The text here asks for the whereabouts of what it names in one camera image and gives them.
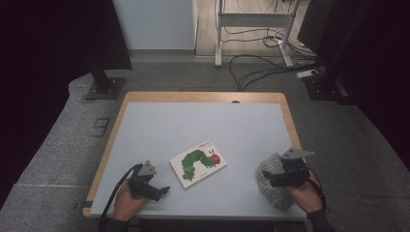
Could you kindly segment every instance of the book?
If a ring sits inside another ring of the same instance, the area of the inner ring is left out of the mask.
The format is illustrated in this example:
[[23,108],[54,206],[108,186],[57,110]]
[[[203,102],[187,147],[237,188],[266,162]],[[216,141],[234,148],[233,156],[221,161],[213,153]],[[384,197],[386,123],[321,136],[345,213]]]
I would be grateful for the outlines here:
[[184,188],[226,166],[226,160],[207,140],[169,160]]

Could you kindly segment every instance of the power strip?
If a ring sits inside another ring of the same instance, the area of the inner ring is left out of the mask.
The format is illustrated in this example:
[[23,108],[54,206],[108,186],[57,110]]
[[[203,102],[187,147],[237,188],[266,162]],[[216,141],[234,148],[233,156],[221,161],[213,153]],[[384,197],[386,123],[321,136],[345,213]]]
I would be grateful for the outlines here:
[[311,75],[318,75],[318,74],[319,74],[319,72],[317,70],[309,70],[309,71],[296,73],[296,77],[303,78],[303,77],[308,77],[308,76],[311,76]]

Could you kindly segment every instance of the gray carpet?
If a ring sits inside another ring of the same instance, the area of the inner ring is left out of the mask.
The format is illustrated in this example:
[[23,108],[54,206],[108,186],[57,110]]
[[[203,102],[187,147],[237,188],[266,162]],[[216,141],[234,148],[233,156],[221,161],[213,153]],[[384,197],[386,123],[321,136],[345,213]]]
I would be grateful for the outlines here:
[[[234,72],[266,69],[242,62]],[[122,99],[129,91],[234,92],[226,64],[136,62],[116,101],[86,101],[90,74],[70,84],[70,98],[43,146],[13,187],[0,212],[0,231],[96,231],[81,213]],[[361,110],[333,101],[311,101],[294,73],[252,83],[248,92],[281,92],[288,100],[302,147],[319,175],[338,231],[410,231],[410,174]]]

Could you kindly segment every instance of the white wall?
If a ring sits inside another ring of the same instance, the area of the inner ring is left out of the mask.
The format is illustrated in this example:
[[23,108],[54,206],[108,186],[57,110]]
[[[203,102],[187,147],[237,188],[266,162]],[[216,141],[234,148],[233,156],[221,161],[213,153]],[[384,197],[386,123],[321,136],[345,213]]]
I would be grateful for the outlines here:
[[113,0],[128,49],[194,49],[196,0]]

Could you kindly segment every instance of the caterpillar illustration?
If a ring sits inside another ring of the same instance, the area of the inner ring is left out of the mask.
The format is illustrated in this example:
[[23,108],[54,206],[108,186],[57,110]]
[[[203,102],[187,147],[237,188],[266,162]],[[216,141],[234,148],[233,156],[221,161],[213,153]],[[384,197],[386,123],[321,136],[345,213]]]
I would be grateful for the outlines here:
[[207,168],[215,167],[217,166],[217,164],[220,163],[220,157],[214,153],[214,150],[212,150],[212,152],[209,152],[209,153],[211,154],[211,156],[207,157],[203,151],[195,150],[187,154],[184,157],[184,159],[182,159],[182,166],[183,166],[184,173],[185,173],[183,178],[185,180],[192,181],[195,175],[195,167],[193,167],[193,164],[196,161],[201,161],[201,163]]

